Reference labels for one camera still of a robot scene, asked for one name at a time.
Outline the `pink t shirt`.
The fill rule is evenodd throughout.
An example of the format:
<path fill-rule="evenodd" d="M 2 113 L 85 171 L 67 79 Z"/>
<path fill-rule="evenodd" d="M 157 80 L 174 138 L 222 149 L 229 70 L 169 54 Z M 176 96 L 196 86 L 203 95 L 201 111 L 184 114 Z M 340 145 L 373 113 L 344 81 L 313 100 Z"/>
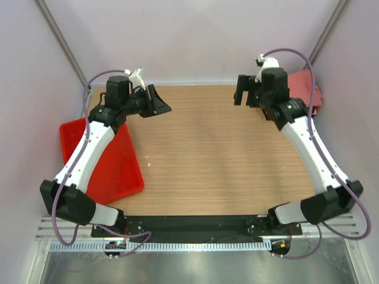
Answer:
<path fill-rule="evenodd" d="M 304 69 L 288 75 L 288 87 L 290 98 L 300 98 L 309 107 L 311 98 L 311 74 Z M 319 107 L 323 105 L 323 96 L 318 86 L 315 87 L 312 115 L 317 114 Z"/>

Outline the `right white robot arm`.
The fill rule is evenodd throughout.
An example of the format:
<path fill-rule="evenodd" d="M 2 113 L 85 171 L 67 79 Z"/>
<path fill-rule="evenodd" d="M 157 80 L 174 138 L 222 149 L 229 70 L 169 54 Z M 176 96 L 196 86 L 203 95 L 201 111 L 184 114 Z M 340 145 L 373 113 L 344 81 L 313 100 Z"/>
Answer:
<path fill-rule="evenodd" d="M 307 221 L 320 224 L 349 213 L 356 196 L 363 192 L 360 181 L 351 181 L 331 158 L 307 116 L 308 107 L 301 98 L 292 98 L 288 87 L 287 72 L 281 67 L 263 70 L 261 81 L 255 76 L 239 75 L 234 104 L 242 103 L 247 92 L 246 104 L 261 108 L 266 120 L 272 121 L 293 144 L 311 179 L 314 195 L 298 202 L 288 202 L 271 208 L 267 228 L 273 234 L 281 234 L 288 224 Z"/>

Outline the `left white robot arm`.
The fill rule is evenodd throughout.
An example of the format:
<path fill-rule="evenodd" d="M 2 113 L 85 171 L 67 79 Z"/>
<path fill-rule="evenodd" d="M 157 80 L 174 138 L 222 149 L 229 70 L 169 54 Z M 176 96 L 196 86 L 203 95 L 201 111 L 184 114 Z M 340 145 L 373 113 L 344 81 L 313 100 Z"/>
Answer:
<path fill-rule="evenodd" d="M 70 159 L 53 180 L 44 180 L 40 186 L 52 218 L 77 225 L 103 225 L 111 236 L 122 235 L 126 228 L 123 211 L 101 205 L 86 194 L 92 172 L 128 116 L 150 118 L 171 110 L 154 85 L 144 83 L 141 69 L 109 77 L 105 102 L 85 118 L 85 130 Z"/>

